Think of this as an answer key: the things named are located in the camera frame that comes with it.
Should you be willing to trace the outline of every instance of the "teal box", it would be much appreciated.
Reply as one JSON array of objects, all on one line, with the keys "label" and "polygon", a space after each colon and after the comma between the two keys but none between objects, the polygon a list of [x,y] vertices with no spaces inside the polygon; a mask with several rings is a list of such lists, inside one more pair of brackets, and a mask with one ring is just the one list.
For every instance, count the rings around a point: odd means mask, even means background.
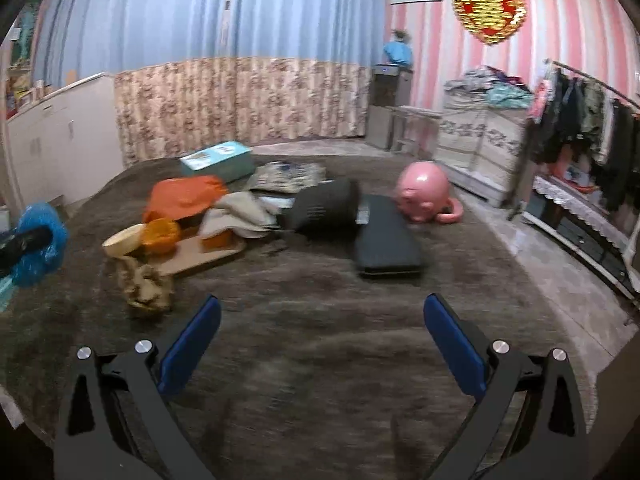
[{"label": "teal box", "polygon": [[181,157],[180,166],[185,176],[215,175],[225,182],[237,180],[255,170],[251,150],[234,140]]}]

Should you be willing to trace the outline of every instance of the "black bag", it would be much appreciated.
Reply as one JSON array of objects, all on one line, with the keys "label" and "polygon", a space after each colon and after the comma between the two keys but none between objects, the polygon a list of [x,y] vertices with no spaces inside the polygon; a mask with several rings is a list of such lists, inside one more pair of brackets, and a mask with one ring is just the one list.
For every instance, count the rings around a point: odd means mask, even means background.
[{"label": "black bag", "polygon": [[355,241],[355,262],[363,276],[418,275],[422,271],[420,244],[393,199],[366,195],[369,222]]},{"label": "black bag", "polygon": [[286,213],[285,229],[308,238],[355,236],[360,187],[355,180],[339,178],[301,190]]}]

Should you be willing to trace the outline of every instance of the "metal rod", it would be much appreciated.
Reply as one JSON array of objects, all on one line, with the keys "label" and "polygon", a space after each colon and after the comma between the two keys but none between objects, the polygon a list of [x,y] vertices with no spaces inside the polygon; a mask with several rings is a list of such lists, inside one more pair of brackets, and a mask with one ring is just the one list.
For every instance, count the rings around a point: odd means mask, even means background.
[{"label": "metal rod", "polygon": [[633,106],[635,106],[636,108],[638,108],[640,110],[640,105],[638,103],[636,103],[635,101],[633,101],[632,99],[630,99],[629,97],[624,95],[622,92],[619,92],[615,88],[609,86],[604,81],[600,81],[600,79],[597,79],[592,75],[586,74],[586,73],[582,72],[581,70],[578,70],[577,68],[573,68],[573,67],[571,67],[569,65],[565,65],[564,63],[560,63],[559,61],[553,61],[553,60],[551,60],[549,58],[545,59],[545,63],[547,63],[547,64],[551,63],[552,65],[559,66],[560,68],[565,68],[567,70],[570,70],[571,72],[574,72],[574,73],[579,74],[579,75],[581,75],[583,77],[591,79],[591,80],[595,81],[596,83],[601,84],[602,86],[604,86],[604,88],[606,88],[609,91],[612,91],[614,94],[616,94],[617,96],[623,98],[625,101],[631,103]]}]

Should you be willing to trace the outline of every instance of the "black handle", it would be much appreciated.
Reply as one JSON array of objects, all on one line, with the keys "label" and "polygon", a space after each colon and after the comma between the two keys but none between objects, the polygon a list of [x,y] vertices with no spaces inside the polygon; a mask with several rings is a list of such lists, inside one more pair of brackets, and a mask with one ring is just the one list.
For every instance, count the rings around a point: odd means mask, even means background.
[{"label": "black handle", "polygon": [[11,268],[27,253],[47,247],[53,239],[48,227],[37,227],[23,233],[9,231],[0,235],[0,278],[11,273]]}]

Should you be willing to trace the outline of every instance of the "heart-shaped decoration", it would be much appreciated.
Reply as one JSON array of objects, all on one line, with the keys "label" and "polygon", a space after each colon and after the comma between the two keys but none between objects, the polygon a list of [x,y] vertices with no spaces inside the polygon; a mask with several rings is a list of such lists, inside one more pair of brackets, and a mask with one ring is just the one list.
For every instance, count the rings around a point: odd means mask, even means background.
[{"label": "heart-shaped decoration", "polygon": [[486,44],[515,34],[527,15],[524,0],[453,0],[453,8],[463,27]]}]

